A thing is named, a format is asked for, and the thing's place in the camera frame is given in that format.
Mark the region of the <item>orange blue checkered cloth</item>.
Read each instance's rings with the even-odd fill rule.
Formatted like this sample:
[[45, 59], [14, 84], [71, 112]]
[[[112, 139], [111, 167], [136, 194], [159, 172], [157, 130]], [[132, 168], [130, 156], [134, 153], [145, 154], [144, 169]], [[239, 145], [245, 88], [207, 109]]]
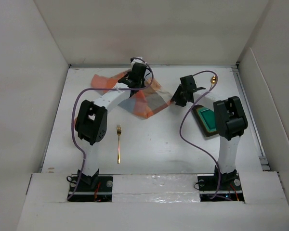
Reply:
[[[112, 77], [95, 74], [91, 80], [92, 88], [112, 88], [118, 80], [128, 73], [125, 70]], [[119, 106], [135, 116], [148, 119], [171, 104], [172, 94], [166, 91], [157, 80], [145, 90], [124, 100]]]

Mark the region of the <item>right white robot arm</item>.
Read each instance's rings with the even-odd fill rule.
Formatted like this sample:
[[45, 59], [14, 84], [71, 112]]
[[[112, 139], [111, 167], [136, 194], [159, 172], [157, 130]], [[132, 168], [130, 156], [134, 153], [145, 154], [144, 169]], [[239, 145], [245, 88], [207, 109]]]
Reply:
[[197, 87], [193, 75], [180, 78], [180, 84], [171, 101], [184, 107], [188, 102], [193, 106], [201, 103], [214, 113], [216, 131], [220, 137], [218, 159], [215, 160], [213, 184], [223, 190], [236, 177], [236, 154], [241, 136], [248, 127], [248, 121], [237, 96], [222, 99], [211, 91], [218, 83], [218, 77], [213, 73], [209, 89]]

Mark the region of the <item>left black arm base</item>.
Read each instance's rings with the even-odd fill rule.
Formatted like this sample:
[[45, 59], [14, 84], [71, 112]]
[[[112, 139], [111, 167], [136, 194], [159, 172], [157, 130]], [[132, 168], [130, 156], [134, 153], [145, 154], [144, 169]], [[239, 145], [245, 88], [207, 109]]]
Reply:
[[83, 181], [79, 182], [76, 192], [73, 193], [77, 183], [77, 176], [67, 176], [69, 202], [112, 202], [113, 176], [100, 175], [96, 185], [92, 188]]

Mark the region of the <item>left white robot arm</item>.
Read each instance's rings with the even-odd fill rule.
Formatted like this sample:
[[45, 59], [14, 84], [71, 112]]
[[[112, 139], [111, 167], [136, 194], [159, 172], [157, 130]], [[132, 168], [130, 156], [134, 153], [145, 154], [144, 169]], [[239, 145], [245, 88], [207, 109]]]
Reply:
[[[87, 155], [84, 149], [77, 144], [76, 137], [90, 145], [100, 142], [106, 134], [108, 113], [124, 100], [147, 89], [153, 80], [154, 74], [151, 67], [146, 62], [135, 62], [131, 66], [131, 70], [121, 77], [112, 88], [87, 88], [79, 93], [73, 105], [71, 118], [72, 141], [74, 146], [82, 152], [82, 164], [77, 172], [76, 185], [81, 181], [82, 187], [92, 191], [98, 184], [95, 176], [91, 174], [82, 176]], [[80, 104], [78, 115], [75, 115], [80, 97], [90, 90], [105, 91], [105, 93], [95, 101], [84, 100]]]

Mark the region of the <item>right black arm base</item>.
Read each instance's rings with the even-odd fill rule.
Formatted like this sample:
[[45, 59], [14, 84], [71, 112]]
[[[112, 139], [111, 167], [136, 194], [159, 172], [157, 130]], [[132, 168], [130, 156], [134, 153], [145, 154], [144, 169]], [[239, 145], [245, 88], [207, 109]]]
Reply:
[[227, 182], [221, 182], [217, 191], [217, 177], [214, 174], [199, 174], [194, 188], [199, 191], [201, 202], [244, 202], [239, 175]]

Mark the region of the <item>gold spoon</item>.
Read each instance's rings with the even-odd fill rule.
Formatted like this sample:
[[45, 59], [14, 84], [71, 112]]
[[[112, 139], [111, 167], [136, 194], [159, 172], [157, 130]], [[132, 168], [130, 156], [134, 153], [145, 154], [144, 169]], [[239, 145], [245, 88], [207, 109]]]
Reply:
[[211, 86], [209, 88], [209, 91], [212, 91], [214, 89], [214, 87], [216, 86], [218, 82], [218, 77], [216, 75], [214, 75], [211, 79], [210, 79], [210, 83], [211, 83]]

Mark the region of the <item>green square plate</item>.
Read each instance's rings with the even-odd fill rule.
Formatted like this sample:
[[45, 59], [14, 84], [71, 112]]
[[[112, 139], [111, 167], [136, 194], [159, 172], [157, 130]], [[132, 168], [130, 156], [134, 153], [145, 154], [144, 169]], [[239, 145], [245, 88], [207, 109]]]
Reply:
[[192, 109], [192, 115], [205, 138], [218, 135], [214, 112], [203, 105], [195, 105]]

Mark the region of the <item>gold fork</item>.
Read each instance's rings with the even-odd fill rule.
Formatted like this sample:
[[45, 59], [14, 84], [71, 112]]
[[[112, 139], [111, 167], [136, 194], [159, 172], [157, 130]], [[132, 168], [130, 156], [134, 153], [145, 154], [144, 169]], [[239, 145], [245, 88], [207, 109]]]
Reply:
[[117, 125], [117, 136], [118, 136], [118, 155], [117, 155], [117, 163], [120, 164], [120, 136], [122, 133], [121, 125]]

